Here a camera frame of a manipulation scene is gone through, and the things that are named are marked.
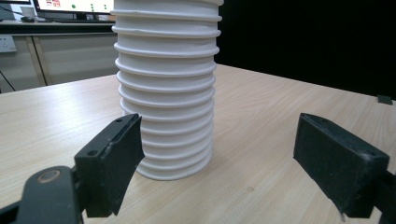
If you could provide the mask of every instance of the desk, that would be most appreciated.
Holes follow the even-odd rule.
[[[117,217],[86,223],[343,223],[292,158],[300,113],[330,119],[391,156],[396,107],[375,97],[219,65],[214,155],[176,181],[135,173]],[[73,166],[74,155],[121,116],[119,82],[97,77],[0,96],[0,207],[21,197],[41,169]],[[377,223],[349,219],[346,223]]]

